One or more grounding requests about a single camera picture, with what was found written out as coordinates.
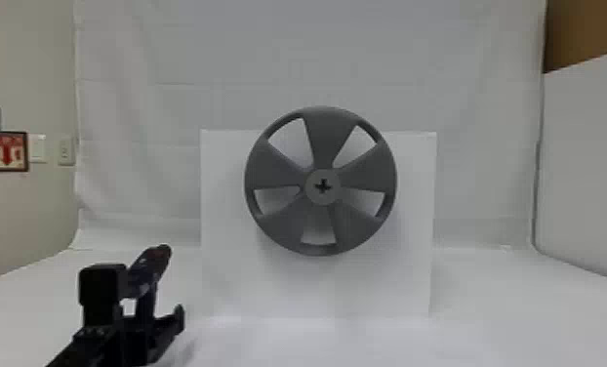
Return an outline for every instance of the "white wall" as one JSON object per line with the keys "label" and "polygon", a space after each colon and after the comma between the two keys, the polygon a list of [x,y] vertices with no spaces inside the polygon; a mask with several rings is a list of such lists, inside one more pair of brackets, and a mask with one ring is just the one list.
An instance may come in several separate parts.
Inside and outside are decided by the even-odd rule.
{"label": "white wall", "polygon": [[0,0],[3,130],[47,135],[46,164],[0,173],[0,274],[70,243],[73,167],[58,165],[58,137],[75,135],[72,2]]}

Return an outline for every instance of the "red sign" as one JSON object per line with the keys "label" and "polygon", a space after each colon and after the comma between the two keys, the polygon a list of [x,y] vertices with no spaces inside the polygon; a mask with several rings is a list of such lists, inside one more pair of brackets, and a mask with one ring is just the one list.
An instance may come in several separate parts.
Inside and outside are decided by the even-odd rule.
{"label": "red sign", "polygon": [[0,171],[28,171],[27,133],[0,132]]}

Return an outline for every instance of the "white tabletop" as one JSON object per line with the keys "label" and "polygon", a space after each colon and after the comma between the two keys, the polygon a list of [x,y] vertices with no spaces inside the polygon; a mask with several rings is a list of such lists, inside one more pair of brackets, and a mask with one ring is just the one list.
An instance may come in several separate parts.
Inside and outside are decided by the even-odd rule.
{"label": "white tabletop", "polygon": [[[76,274],[137,251],[67,250],[0,277],[0,367],[43,366],[80,323]],[[534,254],[435,250],[430,315],[197,319],[197,253],[175,250],[158,311],[192,317],[157,366],[607,366],[607,278]]]}

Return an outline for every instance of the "gray wheel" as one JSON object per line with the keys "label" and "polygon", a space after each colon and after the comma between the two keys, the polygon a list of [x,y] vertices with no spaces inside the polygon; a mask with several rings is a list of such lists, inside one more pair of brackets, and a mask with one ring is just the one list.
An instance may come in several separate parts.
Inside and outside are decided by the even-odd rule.
{"label": "gray wheel", "polygon": [[[310,142],[311,167],[301,167],[269,142],[276,131],[298,119],[303,120]],[[336,156],[356,127],[363,129],[375,145],[342,167],[334,168]],[[256,190],[286,186],[297,186],[300,191],[284,208],[263,213]],[[258,226],[279,245],[308,256],[336,255],[369,239],[389,215],[396,187],[394,158],[381,133],[360,116],[327,106],[296,110],[267,127],[251,150],[244,173],[247,204]],[[345,202],[342,193],[348,188],[382,192],[384,199],[376,215]],[[315,206],[328,211],[335,243],[302,242]]]}

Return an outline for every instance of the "wheel spoke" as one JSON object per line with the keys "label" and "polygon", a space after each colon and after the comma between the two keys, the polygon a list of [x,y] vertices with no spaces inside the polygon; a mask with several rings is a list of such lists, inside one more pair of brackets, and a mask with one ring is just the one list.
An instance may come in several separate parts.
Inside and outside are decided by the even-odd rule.
{"label": "wheel spoke", "polygon": [[300,192],[285,208],[256,217],[258,224],[277,243],[294,249],[301,244],[312,203]]}
{"label": "wheel spoke", "polygon": [[339,108],[308,108],[301,113],[315,168],[332,168],[359,117]]}
{"label": "wheel spoke", "polygon": [[350,250],[365,242],[379,229],[383,221],[342,202],[342,200],[329,206],[329,216],[340,251]]}
{"label": "wheel spoke", "polygon": [[249,155],[244,175],[245,185],[250,189],[301,186],[305,171],[293,162],[267,138],[260,138]]}
{"label": "wheel spoke", "polygon": [[380,141],[338,171],[344,187],[393,194],[396,190],[396,169],[392,153],[385,141]]}

